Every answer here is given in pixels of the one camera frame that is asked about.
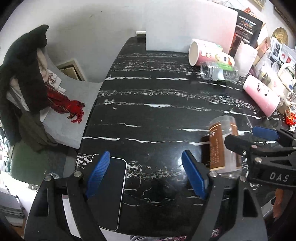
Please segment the person's right hand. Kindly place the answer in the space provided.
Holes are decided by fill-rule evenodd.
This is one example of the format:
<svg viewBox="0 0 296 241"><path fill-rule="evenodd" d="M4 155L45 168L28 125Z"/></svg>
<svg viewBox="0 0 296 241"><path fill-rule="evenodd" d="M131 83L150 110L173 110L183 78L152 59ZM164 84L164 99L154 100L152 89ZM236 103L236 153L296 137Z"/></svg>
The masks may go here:
<svg viewBox="0 0 296 241"><path fill-rule="evenodd" d="M273 204L273 217L275 220L279 219L283 211L287 207L292 196L291 190L276 189L275 202Z"/></svg>

